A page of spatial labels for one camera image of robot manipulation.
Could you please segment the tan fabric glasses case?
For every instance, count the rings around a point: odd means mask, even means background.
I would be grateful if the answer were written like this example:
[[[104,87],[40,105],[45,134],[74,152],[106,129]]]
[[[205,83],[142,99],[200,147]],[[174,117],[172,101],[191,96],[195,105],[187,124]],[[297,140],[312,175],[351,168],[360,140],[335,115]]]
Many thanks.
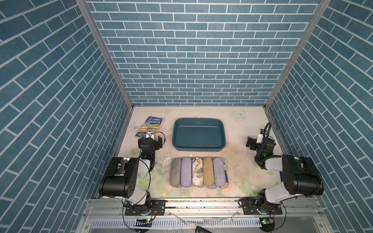
[[[206,186],[215,184],[213,160],[208,157],[203,159],[203,182]]]

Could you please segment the grey fabric glasses case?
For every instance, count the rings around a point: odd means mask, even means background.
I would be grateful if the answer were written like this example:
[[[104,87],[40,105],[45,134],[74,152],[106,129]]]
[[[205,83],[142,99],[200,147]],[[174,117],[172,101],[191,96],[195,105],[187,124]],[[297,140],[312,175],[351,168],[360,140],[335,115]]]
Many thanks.
[[[181,187],[181,159],[175,158],[171,164],[170,185],[172,187]]]

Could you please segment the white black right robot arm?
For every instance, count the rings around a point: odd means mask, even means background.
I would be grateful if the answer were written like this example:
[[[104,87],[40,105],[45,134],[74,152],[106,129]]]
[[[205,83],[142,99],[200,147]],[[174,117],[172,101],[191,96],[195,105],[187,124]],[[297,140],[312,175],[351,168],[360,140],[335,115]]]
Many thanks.
[[[246,147],[256,152],[254,161],[261,169],[279,172],[281,176],[281,183],[264,188],[257,195],[254,205],[263,214],[276,213],[285,201],[324,193],[322,176],[311,158],[275,155],[275,145],[269,131],[264,129],[257,139],[248,137],[246,143]]]

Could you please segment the lilac fabric glasses case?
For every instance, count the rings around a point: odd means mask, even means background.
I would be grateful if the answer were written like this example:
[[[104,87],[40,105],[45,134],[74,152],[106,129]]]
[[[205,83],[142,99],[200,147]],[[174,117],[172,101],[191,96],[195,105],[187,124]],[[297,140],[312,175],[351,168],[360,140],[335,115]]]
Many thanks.
[[[214,167],[214,178],[215,178],[215,185],[220,186],[221,183],[224,185],[224,161],[221,158],[214,158],[213,159],[213,167]]]
[[[192,186],[192,160],[190,158],[183,158],[181,160],[181,186]]]

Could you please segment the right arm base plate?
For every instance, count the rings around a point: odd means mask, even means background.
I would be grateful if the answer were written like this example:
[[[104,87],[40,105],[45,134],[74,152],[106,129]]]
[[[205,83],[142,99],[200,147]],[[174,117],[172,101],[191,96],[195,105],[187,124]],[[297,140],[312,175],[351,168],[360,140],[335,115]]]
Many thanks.
[[[242,198],[238,200],[244,215],[281,215],[283,211],[279,204],[262,203],[257,198]]]

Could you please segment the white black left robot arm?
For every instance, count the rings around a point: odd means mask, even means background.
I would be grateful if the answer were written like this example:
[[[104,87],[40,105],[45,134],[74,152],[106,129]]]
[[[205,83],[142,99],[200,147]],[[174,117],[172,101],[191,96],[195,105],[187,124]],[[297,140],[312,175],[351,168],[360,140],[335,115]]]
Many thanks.
[[[155,140],[152,136],[138,140],[139,157],[113,157],[99,184],[99,195],[122,198],[126,214],[130,216],[146,215],[156,210],[149,190],[137,186],[139,166],[145,167],[145,171],[150,174],[155,165],[155,152],[163,147],[165,141],[161,137]]]

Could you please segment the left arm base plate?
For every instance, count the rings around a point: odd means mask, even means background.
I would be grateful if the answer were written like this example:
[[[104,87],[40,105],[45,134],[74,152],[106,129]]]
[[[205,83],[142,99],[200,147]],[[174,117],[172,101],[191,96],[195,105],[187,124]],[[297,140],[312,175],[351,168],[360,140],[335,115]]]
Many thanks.
[[[159,200],[154,199],[151,201],[146,201],[143,205],[127,205],[127,207],[124,208],[125,216],[140,216],[145,215],[149,216],[151,214],[151,211],[153,211],[153,215],[156,216],[163,216],[165,213],[165,207],[166,207],[166,201],[165,200]]]

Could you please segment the world map glasses case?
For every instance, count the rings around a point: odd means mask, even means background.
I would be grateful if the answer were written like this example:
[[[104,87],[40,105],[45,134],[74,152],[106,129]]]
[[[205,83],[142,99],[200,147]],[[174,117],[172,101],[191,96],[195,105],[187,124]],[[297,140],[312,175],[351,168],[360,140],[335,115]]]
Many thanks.
[[[192,184],[196,187],[204,185],[203,160],[199,157],[192,160]]]

